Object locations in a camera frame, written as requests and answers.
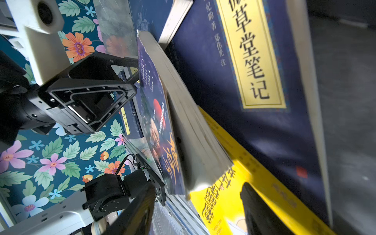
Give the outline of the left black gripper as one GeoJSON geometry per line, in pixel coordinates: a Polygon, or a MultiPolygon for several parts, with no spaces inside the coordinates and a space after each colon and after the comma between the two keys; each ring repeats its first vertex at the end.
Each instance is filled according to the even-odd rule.
{"type": "Polygon", "coordinates": [[[137,93],[139,74],[122,80],[113,66],[138,65],[135,57],[96,52],[39,86],[1,51],[1,145],[13,145],[20,130],[46,135],[55,123],[74,135],[99,131],[137,93]]]}

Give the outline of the purple old man book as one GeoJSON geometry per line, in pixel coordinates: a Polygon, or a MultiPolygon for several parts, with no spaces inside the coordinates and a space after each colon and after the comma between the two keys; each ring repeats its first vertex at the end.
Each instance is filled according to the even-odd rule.
{"type": "Polygon", "coordinates": [[[138,32],[137,46],[139,117],[153,162],[169,194],[204,190],[233,163],[153,35],[138,32]]]}

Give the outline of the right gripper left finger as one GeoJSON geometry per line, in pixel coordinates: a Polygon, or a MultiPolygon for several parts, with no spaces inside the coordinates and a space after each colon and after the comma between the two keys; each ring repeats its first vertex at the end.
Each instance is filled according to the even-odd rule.
{"type": "Polygon", "coordinates": [[[148,183],[104,235],[148,235],[155,204],[155,187],[148,183]]]}

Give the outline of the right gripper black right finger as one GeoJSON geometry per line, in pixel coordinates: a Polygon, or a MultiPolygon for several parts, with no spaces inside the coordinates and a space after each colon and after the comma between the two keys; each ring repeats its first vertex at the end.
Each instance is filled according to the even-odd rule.
{"type": "Polygon", "coordinates": [[[240,197],[243,203],[248,234],[293,234],[249,183],[246,182],[243,184],[240,197]]]}

